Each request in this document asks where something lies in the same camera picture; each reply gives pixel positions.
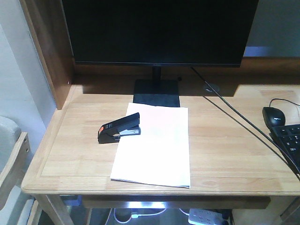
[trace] computer mouse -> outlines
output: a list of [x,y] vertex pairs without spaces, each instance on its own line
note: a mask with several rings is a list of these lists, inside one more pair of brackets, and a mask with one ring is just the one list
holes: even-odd
[[283,126],[285,124],[285,115],[280,109],[264,107],[262,109],[262,115],[263,120],[269,129],[272,127]]

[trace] stack of paper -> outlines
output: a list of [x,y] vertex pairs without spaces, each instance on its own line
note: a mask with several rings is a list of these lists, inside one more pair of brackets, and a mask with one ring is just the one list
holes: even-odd
[[188,109],[129,103],[137,112],[141,134],[121,137],[111,179],[189,188]]

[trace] white power strip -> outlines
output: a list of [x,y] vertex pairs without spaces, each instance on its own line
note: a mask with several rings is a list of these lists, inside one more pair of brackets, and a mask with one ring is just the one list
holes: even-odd
[[201,209],[190,209],[188,222],[194,225],[222,225],[221,213]]

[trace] white wall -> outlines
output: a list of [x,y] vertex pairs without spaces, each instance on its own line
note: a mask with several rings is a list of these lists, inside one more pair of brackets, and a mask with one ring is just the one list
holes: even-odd
[[35,152],[55,108],[20,2],[0,0],[0,115],[29,133]]
[[300,0],[260,0],[244,55],[300,57]]

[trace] stapler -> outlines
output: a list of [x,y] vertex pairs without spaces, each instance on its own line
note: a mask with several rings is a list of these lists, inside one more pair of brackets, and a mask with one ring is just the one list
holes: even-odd
[[122,136],[139,135],[141,134],[139,124],[140,114],[138,112],[103,124],[98,130],[98,142],[99,144],[117,143]]

